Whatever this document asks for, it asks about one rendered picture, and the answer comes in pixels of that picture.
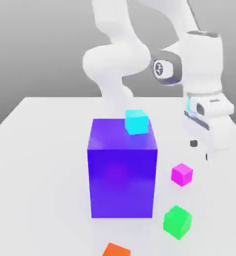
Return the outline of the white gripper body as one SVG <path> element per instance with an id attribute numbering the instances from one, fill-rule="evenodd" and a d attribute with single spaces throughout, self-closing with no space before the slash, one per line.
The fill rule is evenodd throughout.
<path id="1" fill-rule="evenodd" d="M 190 135 L 207 147 L 207 152 L 227 150 L 231 144 L 231 118 L 229 115 L 200 120 L 184 110 L 183 125 Z"/>

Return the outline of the small magenta cube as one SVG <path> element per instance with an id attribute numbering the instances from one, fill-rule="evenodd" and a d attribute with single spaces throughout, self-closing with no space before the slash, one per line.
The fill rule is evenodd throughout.
<path id="1" fill-rule="evenodd" d="M 180 163 L 171 169 L 171 180 L 183 187 L 192 181 L 193 169 Z"/>

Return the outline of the small cyan cube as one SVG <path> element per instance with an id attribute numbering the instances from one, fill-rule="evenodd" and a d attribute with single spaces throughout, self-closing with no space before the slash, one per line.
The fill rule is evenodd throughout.
<path id="1" fill-rule="evenodd" d="M 132 109 L 125 112 L 124 126 L 129 135 L 147 134 L 149 117 L 142 109 Z"/>

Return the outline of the small green cube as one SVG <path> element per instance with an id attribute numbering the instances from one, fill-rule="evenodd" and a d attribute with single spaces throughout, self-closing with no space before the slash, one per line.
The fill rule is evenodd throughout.
<path id="1" fill-rule="evenodd" d="M 181 240 L 182 237 L 190 230 L 193 216 L 185 209 L 174 205 L 163 219 L 163 230 Z"/>

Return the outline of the small orange cube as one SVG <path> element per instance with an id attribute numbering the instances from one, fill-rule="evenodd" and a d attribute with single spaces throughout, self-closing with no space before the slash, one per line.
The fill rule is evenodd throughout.
<path id="1" fill-rule="evenodd" d="M 131 251 L 109 242 L 102 256 L 131 256 Z"/>

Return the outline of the large purple box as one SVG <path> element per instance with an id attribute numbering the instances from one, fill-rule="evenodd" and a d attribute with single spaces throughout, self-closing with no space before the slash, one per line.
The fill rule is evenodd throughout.
<path id="1" fill-rule="evenodd" d="M 124 119 L 92 121 L 87 147 L 92 218 L 152 218 L 158 147 L 148 133 L 130 135 Z"/>

